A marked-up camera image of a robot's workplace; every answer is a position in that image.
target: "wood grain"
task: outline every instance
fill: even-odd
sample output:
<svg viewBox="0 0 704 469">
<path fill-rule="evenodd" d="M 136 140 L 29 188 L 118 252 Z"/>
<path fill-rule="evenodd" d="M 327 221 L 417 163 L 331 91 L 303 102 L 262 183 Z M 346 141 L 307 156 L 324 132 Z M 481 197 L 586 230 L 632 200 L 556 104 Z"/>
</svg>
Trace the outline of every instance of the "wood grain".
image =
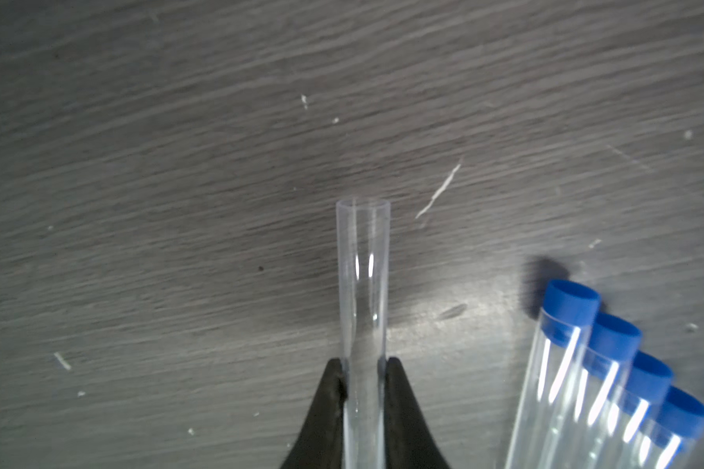
<svg viewBox="0 0 704 469">
<path fill-rule="evenodd" d="M 0 468 L 278 467 L 351 194 L 454 468 L 501 464 L 548 262 L 704 400 L 704 0 L 0 0 Z"/>
</svg>

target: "scratch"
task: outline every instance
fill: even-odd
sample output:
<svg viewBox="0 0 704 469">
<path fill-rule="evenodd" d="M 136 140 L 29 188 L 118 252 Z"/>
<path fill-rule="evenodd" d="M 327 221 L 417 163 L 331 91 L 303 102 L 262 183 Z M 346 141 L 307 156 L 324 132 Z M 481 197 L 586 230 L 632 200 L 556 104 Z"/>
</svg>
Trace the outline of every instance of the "scratch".
<svg viewBox="0 0 704 469">
<path fill-rule="evenodd" d="M 642 163 L 641 161 L 639 161 L 636 158 L 633 158 L 629 155 L 626 155 L 625 153 L 623 153 L 622 151 L 620 151 L 616 147 L 614 147 L 612 145 L 608 145 L 607 147 L 615 154 L 621 156 L 623 159 L 625 159 L 629 163 L 637 165 L 641 169 L 645 170 L 647 173 L 654 173 L 655 172 L 651 167 L 647 166 L 646 164 Z"/>
<path fill-rule="evenodd" d="M 441 187 L 438 188 L 438 190 L 435 193 L 433 193 L 433 197 L 430 198 L 430 202 L 428 202 L 428 205 L 426 205 L 425 208 L 422 209 L 421 211 L 417 212 L 417 215 L 415 215 L 415 217 L 414 217 L 415 220 L 417 220 L 419 217 L 421 217 L 426 211 L 430 210 L 430 207 L 433 206 L 433 202 L 435 202 L 435 199 L 438 199 L 441 196 L 441 194 L 446 190 L 448 185 L 451 184 L 451 181 L 453 180 L 453 176 L 456 174 L 456 172 L 459 170 L 460 167 L 462 167 L 461 163 L 457 164 L 456 167 L 454 167 L 451 170 L 451 173 L 448 175 L 448 177 L 443 182 L 443 184 L 441 184 Z"/>
<path fill-rule="evenodd" d="M 62 365 L 62 367 L 63 367 L 64 369 L 70 371 L 70 369 L 73 368 L 72 366 L 70 366 L 70 363 L 68 363 L 67 361 L 65 361 L 65 358 L 63 358 L 63 356 L 60 354 L 60 352 L 55 352 L 55 353 L 53 353 L 53 355 L 55 355 L 55 358 L 57 359 L 57 362 L 60 363 L 60 365 Z"/>
</svg>

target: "black clamp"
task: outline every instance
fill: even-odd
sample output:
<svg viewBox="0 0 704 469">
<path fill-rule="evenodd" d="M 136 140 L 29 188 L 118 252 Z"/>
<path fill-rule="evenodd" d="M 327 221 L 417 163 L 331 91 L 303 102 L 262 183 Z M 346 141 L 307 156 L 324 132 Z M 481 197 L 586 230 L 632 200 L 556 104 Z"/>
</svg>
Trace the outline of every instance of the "black clamp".
<svg viewBox="0 0 704 469">
<path fill-rule="evenodd" d="M 386 362 L 384 396 L 386 469 L 449 469 L 422 417 L 404 366 L 394 356 Z M 300 435 L 280 469 L 341 469 L 345 398 L 341 361 L 331 359 Z"/>
</svg>

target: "blue cap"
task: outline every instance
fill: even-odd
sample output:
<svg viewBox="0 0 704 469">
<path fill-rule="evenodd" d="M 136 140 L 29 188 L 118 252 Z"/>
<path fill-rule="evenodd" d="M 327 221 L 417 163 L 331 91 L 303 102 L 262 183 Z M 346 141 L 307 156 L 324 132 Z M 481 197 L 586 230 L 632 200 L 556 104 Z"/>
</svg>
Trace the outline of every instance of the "blue cap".
<svg viewBox="0 0 704 469">
<path fill-rule="evenodd" d="M 696 440 L 704 433 L 704 404 L 694 396 L 670 387 L 655 421 L 677 436 Z"/>
<path fill-rule="evenodd" d="M 650 405 L 659 405 L 672 381 L 673 370 L 669 366 L 652 355 L 637 352 L 625 388 Z"/>
<path fill-rule="evenodd" d="M 634 358 L 641 331 L 634 324 L 612 314 L 600 313 L 594 320 L 589 336 L 589 349 L 616 362 Z"/>
<path fill-rule="evenodd" d="M 600 308 L 600 294 L 569 280 L 551 280 L 542 308 L 553 319 L 570 326 L 589 326 Z"/>
</svg>

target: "test tube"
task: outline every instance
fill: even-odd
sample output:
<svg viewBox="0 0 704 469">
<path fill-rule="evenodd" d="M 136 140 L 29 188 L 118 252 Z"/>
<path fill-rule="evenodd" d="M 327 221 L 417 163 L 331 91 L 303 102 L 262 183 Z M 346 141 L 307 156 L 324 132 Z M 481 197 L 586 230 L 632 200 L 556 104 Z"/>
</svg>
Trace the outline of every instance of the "test tube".
<svg viewBox="0 0 704 469">
<path fill-rule="evenodd" d="M 576 380 L 600 295 L 568 280 L 552 280 L 535 330 L 519 397 L 506 469 L 536 469 L 556 408 L 570 402 L 565 384 Z"/>
<path fill-rule="evenodd" d="M 336 204 L 346 469 L 384 469 L 384 380 L 391 205 Z"/>
<path fill-rule="evenodd" d="M 549 432 L 538 467 L 588 469 L 594 464 L 597 440 L 607 422 L 616 382 L 625 382 L 639 348 L 641 331 L 612 314 L 594 319 L 578 380 L 570 385 L 570 408 L 558 431 Z"/>
<path fill-rule="evenodd" d="M 634 451 L 634 437 L 639 433 L 647 415 L 662 404 L 673 370 L 654 356 L 637 352 L 618 398 L 611 401 L 607 425 L 600 435 L 599 449 L 592 455 L 595 469 L 613 469 L 618 461 L 630 461 Z"/>
<path fill-rule="evenodd" d="M 670 387 L 657 417 L 637 436 L 632 459 L 621 461 L 620 469 L 684 469 L 702 433 L 704 404 Z"/>
</svg>

